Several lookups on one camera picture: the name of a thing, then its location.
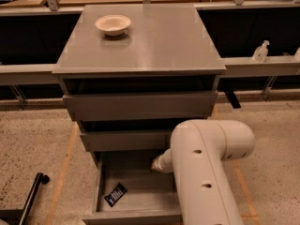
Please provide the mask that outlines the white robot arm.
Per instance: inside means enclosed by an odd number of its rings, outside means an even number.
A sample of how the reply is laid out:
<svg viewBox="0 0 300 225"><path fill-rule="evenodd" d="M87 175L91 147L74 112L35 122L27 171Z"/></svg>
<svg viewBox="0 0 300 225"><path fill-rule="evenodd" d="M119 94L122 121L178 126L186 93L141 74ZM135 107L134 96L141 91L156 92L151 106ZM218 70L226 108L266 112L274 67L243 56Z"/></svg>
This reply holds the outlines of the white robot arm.
<svg viewBox="0 0 300 225"><path fill-rule="evenodd" d="M184 225L244 225L222 162L248 157L255 136L233 120L187 120L152 169L174 176Z"/></svg>

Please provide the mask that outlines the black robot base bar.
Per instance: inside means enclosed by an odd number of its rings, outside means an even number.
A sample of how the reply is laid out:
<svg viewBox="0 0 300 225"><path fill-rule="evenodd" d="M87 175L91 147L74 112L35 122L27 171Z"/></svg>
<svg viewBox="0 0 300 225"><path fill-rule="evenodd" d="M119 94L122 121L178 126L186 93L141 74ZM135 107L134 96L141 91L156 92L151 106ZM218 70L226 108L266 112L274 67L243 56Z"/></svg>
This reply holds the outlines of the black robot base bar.
<svg viewBox="0 0 300 225"><path fill-rule="evenodd" d="M41 184L46 185L50 182L50 177L42 172L38 172L30 192L27 196L23 209L0 210L0 225L25 225L29 213L38 194Z"/></svg>

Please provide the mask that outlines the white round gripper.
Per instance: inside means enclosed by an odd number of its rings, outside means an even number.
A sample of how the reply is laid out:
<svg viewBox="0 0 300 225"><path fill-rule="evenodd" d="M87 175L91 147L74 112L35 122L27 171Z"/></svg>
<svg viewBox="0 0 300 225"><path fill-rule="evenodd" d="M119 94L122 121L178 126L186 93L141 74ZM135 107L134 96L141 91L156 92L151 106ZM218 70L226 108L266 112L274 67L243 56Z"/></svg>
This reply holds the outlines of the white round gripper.
<svg viewBox="0 0 300 225"><path fill-rule="evenodd" d="M151 169L160 173L172 173L172 158L165 154L156 157L152 162Z"/></svg>

